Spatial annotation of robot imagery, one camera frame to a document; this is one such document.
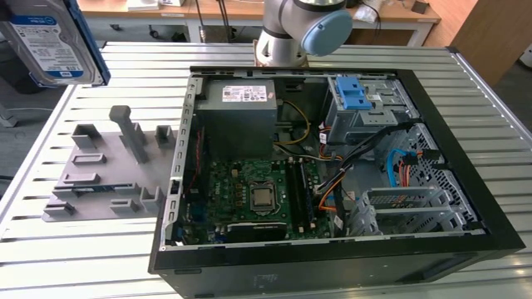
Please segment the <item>open computer tower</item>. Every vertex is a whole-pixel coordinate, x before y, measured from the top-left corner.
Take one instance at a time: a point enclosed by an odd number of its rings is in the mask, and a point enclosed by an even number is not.
[[[149,261],[184,298],[431,282],[521,248],[412,71],[191,69]]]

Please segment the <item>connector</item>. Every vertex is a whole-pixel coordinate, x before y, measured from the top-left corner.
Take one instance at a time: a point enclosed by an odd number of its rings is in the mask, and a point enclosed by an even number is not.
[[[416,154],[408,153],[403,156],[403,162],[405,165],[417,165],[419,159]]]
[[[437,160],[440,159],[441,153],[436,149],[424,149],[423,150],[423,159],[427,160]]]

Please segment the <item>motherboard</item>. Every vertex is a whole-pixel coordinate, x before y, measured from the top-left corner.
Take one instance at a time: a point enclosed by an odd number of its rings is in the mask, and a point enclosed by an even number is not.
[[[312,208],[316,184],[313,161],[212,162],[208,201],[191,208],[197,243],[329,237],[327,215]]]

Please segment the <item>ram slot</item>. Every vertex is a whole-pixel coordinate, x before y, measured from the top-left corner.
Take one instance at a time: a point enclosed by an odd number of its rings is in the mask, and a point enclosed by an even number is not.
[[[315,212],[312,209],[312,191],[311,188],[308,187],[308,182],[311,181],[307,176],[307,171],[305,171],[305,164],[300,163],[300,168],[301,168],[301,180],[304,184],[304,189],[305,189],[305,210],[307,210],[307,217],[308,217],[308,222],[311,224],[311,229],[316,228],[315,224]]]
[[[292,229],[293,232],[305,232],[311,228],[307,188],[304,173],[299,162],[287,164],[285,182],[288,188],[288,199],[291,203]]]

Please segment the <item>power supply label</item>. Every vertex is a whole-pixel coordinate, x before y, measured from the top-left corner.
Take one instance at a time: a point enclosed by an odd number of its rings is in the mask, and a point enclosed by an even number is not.
[[[223,102],[267,102],[265,86],[225,86]]]
[[[48,75],[83,76],[83,67],[71,46],[61,41],[61,27],[49,16],[13,16],[11,25]]]

